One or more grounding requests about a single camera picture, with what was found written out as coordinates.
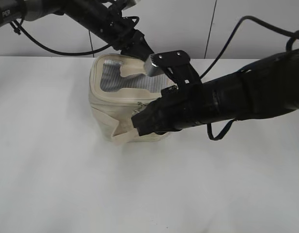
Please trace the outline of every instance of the black cylinder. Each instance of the black cylinder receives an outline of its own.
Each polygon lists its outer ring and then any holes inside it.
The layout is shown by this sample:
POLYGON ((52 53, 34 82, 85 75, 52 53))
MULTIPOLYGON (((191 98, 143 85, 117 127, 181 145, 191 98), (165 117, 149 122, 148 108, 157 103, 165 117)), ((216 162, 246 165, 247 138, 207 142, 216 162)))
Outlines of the black cylinder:
POLYGON ((16 0, 0 0, 0 27, 22 17, 25 5, 16 0))
POLYGON ((282 71, 284 106, 299 109, 299 54, 294 55, 282 71))
POLYGON ((122 49, 123 42, 135 33, 132 19, 122 18, 120 12, 111 13, 96 0, 69 0, 63 12, 116 50, 122 49))

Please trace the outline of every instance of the cable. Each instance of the cable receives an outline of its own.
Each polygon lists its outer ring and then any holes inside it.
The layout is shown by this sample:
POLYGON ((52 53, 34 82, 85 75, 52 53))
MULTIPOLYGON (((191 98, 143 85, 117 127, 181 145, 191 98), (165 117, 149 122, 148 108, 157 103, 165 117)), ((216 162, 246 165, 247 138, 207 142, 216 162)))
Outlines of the cable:
POLYGON ((92 45, 92 39, 91 39, 91 32, 90 31, 88 31, 88 32, 89 32, 89 39, 90 39, 91 51, 93 51, 93 45, 92 45))
POLYGON ((258 19, 258 18, 256 18, 256 17, 254 17, 254 16, 244 16, 244 17, 242 17, 242 18, 239 20, 239 22, 238 22, 237 25, 235 26, 235 28, 234 28, 232 34, 230 35, 229 39, 227 40, 227 42, 226 42, 225 46, 223 47, 222 51, 220 52, 220 54, 219 54, 219 55, 217 56, 217 58, 213 61, 213 63, 209 66, 209 68, 208 68, 208 69, 207 69, 207 70, 200 76, 201 79, 202 79, 204 76, 206 76, 206 75, 209 73, 209 71, 215 66, 215 64, 219 61, 219 59, 222 57, 222 55, 223 55, 224 52, 226 51, 228 45, 231 43, 231 41, 232 41, 233 37, 235 36, 237 30, 239 29, 240 25, 243 23, 243 21, 245 21, 245 20, 247 20, 247 19, 248 19, 248 20, 251 20, 251 21, 253 21, 253 22, 255 22, 255 23, 257 23, 257 24, 259 24, 259 25, 261 25, 261 26, 263 26, 263 27, 265 27, 265 28, 271 30, 271 31, 274 31, 274 32, 276 32, 276 33, 279 33, 279 34, 281 34, 281 35, 285 35, 285 36, 287 36, 287 37, 293 37, 293 38, 295 38, 295 39, 299 39, 299 35, 298 35, 298 34, 295 34, 295 33, 289 32, 289 31, 286 31, 286 30, 281 29, 281 28, 278 28, 278 27, 275 27, 275 26, 273 26, 273 25, 271 25, 271 24, 269 24, 269 23, 266 23, 266 22, 264 22, 264 21, 262 21, 262 20, 260 20, 260 19, 258 19))
MULTIPOLYGON (((126 33, 128 33, 130 30, 132 30, 140 21, 140 18, 138 16, 131 16, 131 17, 127 17, 129 19, 135 19, 135 22, 133 24, 133 26, 131 26, 131 28, 128 28, 127 31, 124 31, 123 35, 125 35, 126 33)), ((54 54, 58 54, 61 56, 86 56, 86 55, 94 55, 95 53, 98 52, 102 52, 106 49, 108 49, 109 47, 111 47, 111 44, 108 44, 100 49, 97 50, 92 50, 92 51, 88 51, 88 52, 59 52, 53 49, 50 49, 48 47, 46 47, 45 45, 41 44, 40 42, 38 42, 36 39, 34 39, 23 27, 22 27, 22 23, 23 20, 21 20, 20 23, 18 23, 18 21, 14 20, 13 22, 10 23, 10 25, 13 27, 15 33, 20 35, 20 31, 23 32, 23 34, 25 34, 33 43, 35 43, 36 45, 38 45, 39 47, 41 47, 42 49, 54 53, 54 54)))
POLYGON ((52 49, 46 47, 45 45, 39 43, 16 20, 14 21, 14 23, 23 32, 23 34, 25 34, 36 45, 38 45, 39 47, 41 47, 44 50, 47 50, 48 52, 52 52, 52 53, 55 53, 55 54, 58 54, 58 55, 61 55, 61 56, 86 56, 86 55, 91 55, 91 54, 94 54, 94 53, 102 52, 102 51, 108 49, 109 47, 111 47, 111 45, 106 45, 106 46, 104 46, 100 49, 89 51, 89 52, 59 52, 59 51, 56 51, 56 50, 52 50, 52 49))

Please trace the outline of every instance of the white wall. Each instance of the white wall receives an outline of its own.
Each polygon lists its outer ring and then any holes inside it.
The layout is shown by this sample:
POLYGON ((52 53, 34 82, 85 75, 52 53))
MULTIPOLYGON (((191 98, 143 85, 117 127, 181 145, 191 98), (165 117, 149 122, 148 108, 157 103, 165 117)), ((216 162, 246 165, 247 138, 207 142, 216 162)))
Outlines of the white wall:
MULTIPOLYGON (((219 54, 238 20, 246 15, 289 31, 299 30, 299 0, 218 0, 207 58, 219 54)), ((224 58, 263 58, 284 51, 287 40, 253 22, 244 22, 224 58)))
MULTIPOLYGON (((154 51, 185 50, 203 58, 216 0, 142 0, 124 12, 137 15, 137 28, 154 51)), ((287 30, 299 30, 299 0, 218 0, 207 58, 217 56, 238 19, 254 15, 287 30)), ((88 31, 67 16, 50 15, 24 27, 40 42, 60 51, 91 49, 88 31)), ((105 42, 93 35, 95 49, 105 42)), ((286 38, 246 22, 224 58, 262 58, 284 49, 286 38)), ((115 52, 108 49, 103 53, 115 52)), ((0 56, 56 56, 18 36, 8 25, 0 28, 0 56)))

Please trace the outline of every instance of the black cable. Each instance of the black cable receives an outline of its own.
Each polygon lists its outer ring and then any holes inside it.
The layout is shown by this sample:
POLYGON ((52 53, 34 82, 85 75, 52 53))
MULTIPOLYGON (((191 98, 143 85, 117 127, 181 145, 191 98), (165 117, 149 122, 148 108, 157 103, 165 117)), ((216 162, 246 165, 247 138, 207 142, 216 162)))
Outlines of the black cable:
POLYGON ((236 120, 231 120, 227 123, 227 125, 223 128, 223 130, 219 133, 218 136, 214 137, 213 136, 213 132, 212 132, 212 124, 208 124, 207 125, 207 129, 208 129, 208 136, 210 138, 210 140, 212 141, 219 141, 221 139, 223 139, 223 137, 225 137, 225 135, 228 133, 228 131, 231 129, 233 123, 235 122, 236 120))
POLYGON ((214 9, 213 9, 213 14, 212 14, 212 19, 211 19, 211 24, 210 24, 210 29, 209 29, 209 34, 208 34, 208 40, 207 40, 207 46, 206 46, 206 51, 204 52, 204 59, 206 59, 208 48, 209 48, 209 43, 210 43, 210 37, 211 37, 211 32, 212 32, 212 27, 213 27, 213 22, 214 22, 214 16, 216 14, 216 6, 217 6, 217 0, 214 4, 214 9))
MULTIPOLYGON (((135 22, 134 22, 134 24, 133 24, 133 26, 131 28, 127 29, 127 31, 124 32, 124 34, 128 33, 130 30, 132 30, 139 23, 139 21, 140 21, 140 18, 138 16, 130 16, 130 17, 127 17, 127 18, 132 19, 132 20, 135 19, 135 22)), ((46 50, 48 52, 54 53, 54 54, 58 54, 58 55, 61 55, 61 56, 86 56, 86 55, 93 55, 95 53, 102 52, 102 51, 104 51, 104 50, 106 50, 106 49, 108 49, 109 47, 112 46, 111 44, 108 44, 108 45, 106 45, 106 46, 104 46, 104 47, 102 47, 100 49, 92 50, 92 51, 89 51, 89 52, 59 52, 59 51, 56 51, 56 50, 53 50, 53 49, 50 49, 50 48, 46 47, 45 45, 41 44, 36 39, 34 39, 22 27, 23 20, 24 19, 21 19, 20 23, 18 23, 16 20, 14 20, 13 23, 12 22, 10 23, 10 25, 13 27, 15 33, 20 34, 20 31, 23 32, 23 34, 25 34, 33 43, 35 43, 36 45, 38 45, 42 49, 44 49, 44 50, 46 50)))
POLYGON ((265 27, 265 28, 267 28, 267 29, 269 29, 269 30, 272 30, 272 31, 274 31, 274 32, 276 32, 276 33, 279 33, 279 34, 281 34, 281 35, 285 35, 285 36, 287 36, 287 37, 293 37, 293 38, 295 38, 295 39, 299 39, 299 35, 297 35, 297 34, 295 34, 295 33, 292 33, 292 32, 286 31, 286 30, 284 30, 284 29, 275 27, 275 26, 273 26, 273 25, 271 25, 271 24, 269 24, 269 23, 266 23, 266 22, 264 22, 264 21, 262 21, 262 20, 260 20, 260 19, 258 19, 258 18, 256 18, 256 17, 254 17, 254 16, 244 16, 244 17, 242 17, 242 18, 239 20, 239 22, 238 22, 237 25, 235 26, 235 28, 234 28, 234 30, 233 30, 231 36, 230 36, 229 39, 227 40, 227 42, 226 42, 225 46, 223 47, 222 51, 220 52, 220 54, 219 54, 219 55, 217 56, 217 58, 213 61, 213 63, 209 66, 209 68, 208 68, 208 69, 201 75, 201 77, 200 77, 201 79, 202 79, 204 76, 206 76, 206 75, 209 73, 209 71, 215 66, 215 64, 219 61, 219 59, 222 57, 222 55, 223 55, 224 52, 226 51, 228 45, 231 43, 231 41, 232 41, 233 37, 235 36, 237 30, 239 29, 240 25, 243 23, 243 21, 245 21, 245 20, 247 20, 247 19, 248 19, 248 20, 251 20, 251 21, 253 21, 253 22, 255 22, 255 23, 257 23, 257 24, 259 24, 259 25, 261 25, 261 26, 263 26, 263 27, 265 27))
POLYGON ((91 39, 91 32, 90 31, 88 31, 88 32, 89 32, 89 39, 90 39, 91 51, 93 51, 93 45, 92 45, 92 39, 91 39))
POLYGON ((100 49, 89 51, 89 52, 59 52, 59 51, 56 51, 56 50, 52 50, 52 49, 46 47, 45 45, 39 43, 16 20, 14 21, 14 23, 23 32, 23 34, 25 34, 36 45, 38 45, 39 47, 41 47, 42 49, 44 49, 48 52, 52 52, 52 53, 55 53, 55 54, 58 54, 58 55, 61 55, 61 56, 86 56, 86 55, 91 55, 91 54, 94 54, 94 53, 102 52, 102 51, 108 49, 109 47, 111 47, 111 45, 106 45, 106 46, 104 46, 100 49))

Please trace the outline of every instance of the cream canvas bag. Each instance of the cream canvas bag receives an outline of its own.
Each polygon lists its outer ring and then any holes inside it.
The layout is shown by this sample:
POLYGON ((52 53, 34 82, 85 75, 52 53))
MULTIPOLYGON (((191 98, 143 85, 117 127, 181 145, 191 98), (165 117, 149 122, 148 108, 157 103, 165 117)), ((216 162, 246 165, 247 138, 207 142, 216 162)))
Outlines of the cream canvas bag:
POLYGON ((131 117, 150 102, 161 97, 160 91, 173 85, 166 76, 148 77, 144 62, 123 56, 104 55, 90 72, 89 101, 92 112, 107 140, 116 144, 158 141, 165 135, 139 137, 131 117))

